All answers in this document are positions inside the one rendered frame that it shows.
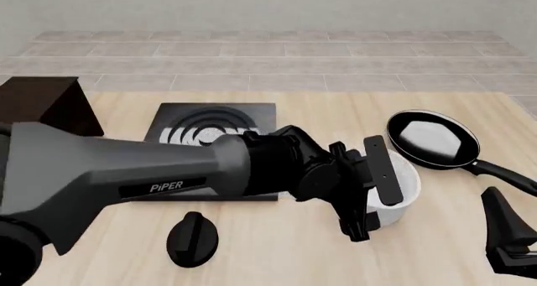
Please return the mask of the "dark brown wooden cabinet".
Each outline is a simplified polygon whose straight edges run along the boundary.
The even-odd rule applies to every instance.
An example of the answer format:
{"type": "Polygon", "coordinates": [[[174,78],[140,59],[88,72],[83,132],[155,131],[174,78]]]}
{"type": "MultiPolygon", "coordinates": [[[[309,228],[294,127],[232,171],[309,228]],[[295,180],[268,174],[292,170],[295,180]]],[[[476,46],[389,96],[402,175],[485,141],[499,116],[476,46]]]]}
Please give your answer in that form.
{"type": "Polygon", "coordinates": [[[104,131],[76,76],[13,76],[0,85],[0,124],[40,122],[83,137],[104,131]]]}

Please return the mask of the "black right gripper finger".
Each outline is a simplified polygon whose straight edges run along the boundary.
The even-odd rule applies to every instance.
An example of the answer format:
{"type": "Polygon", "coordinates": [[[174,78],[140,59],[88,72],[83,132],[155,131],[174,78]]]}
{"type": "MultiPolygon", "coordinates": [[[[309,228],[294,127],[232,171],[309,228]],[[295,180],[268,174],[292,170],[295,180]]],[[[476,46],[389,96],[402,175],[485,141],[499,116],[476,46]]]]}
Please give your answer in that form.
{"type": "Polygon", "coordinates": [[[481,197],[487,224],[487,246],[531,245],[531,227],[496,187],[488,187],[481,197]]]}

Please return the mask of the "flat black stove plate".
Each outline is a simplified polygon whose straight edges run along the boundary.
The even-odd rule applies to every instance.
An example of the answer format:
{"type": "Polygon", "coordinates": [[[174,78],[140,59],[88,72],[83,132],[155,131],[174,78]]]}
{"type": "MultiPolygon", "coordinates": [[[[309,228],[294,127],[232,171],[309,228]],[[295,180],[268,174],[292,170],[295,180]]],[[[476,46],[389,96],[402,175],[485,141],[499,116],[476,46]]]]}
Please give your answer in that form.
{"type": "Polygon", "coordinates": [[[271,103],[163,103],[144,141],[206,147],[224,134],[275,130],[271,103]]]}

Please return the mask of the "black flat plate on stalk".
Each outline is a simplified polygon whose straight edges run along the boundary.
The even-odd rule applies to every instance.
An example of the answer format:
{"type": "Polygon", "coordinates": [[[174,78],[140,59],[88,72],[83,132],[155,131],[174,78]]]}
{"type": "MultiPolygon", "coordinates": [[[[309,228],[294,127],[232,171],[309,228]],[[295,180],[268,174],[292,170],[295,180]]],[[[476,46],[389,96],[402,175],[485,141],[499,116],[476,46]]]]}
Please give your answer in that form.
{"type": "Polygon", "coordinates": [[[383,205],[393,206],[403,202],[394,167],[381,135],[363,139],[370,175],[383,205]]]}

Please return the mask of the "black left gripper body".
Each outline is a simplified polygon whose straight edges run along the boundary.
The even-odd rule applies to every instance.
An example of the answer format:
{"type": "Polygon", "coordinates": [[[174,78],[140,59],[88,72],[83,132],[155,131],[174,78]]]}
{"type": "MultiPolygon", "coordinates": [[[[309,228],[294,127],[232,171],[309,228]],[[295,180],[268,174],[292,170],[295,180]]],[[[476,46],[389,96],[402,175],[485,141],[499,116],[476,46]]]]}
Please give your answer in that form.
{"type": "Polygon", "coordinates": [[[329,146],[335,157],[339,181],[329,195],[329,202],[339,217],[341,231],[352,242],[369,240],[367,230],[367,199],[372,177],[367,158],[356,149],[346,150],[343,142],[329,146]]]}

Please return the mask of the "round black stove knob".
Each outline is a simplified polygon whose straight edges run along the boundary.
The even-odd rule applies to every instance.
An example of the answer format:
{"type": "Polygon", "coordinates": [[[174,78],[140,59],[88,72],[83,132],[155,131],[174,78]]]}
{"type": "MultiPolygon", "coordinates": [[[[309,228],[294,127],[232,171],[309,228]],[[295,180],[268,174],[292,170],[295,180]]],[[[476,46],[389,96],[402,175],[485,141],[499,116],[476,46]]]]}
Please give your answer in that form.
{"type": "Polygon", "coordinates": [[[197,268],[215,254],[219,236],[215,225],[200,212],[188,212],[166,240],[170,260],[181,268],[197,268]]]}

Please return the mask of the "black frying pan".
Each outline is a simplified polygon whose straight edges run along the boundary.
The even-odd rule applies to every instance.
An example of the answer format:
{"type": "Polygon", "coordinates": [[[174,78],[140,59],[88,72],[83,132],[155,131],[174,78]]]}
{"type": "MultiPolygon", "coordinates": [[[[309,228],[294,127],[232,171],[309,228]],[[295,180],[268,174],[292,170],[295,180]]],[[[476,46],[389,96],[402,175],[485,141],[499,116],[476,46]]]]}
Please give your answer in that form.
{"type": "Polygon", "coordinates": [[[421,167],[490,175],[537,197],[537,182],[533,179],[479,159],[481,146],[477,137],[456,119],[439,112],[410,109],[391,116],[386,133],[399,154],[421,167]]]}

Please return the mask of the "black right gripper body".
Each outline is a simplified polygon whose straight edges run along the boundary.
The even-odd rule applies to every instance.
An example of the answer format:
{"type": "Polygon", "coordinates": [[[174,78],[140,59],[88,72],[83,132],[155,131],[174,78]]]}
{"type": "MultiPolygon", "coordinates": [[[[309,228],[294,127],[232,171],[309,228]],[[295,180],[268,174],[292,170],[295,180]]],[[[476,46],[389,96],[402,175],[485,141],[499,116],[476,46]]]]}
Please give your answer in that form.
{"type": "Polygon", "coordinates": [[[487,260],[498,274],[537,274],[537,251],[529,246],[537,237],[523,237],[502,242],[500,238],[488,238],[485,246],[487,260]]]}

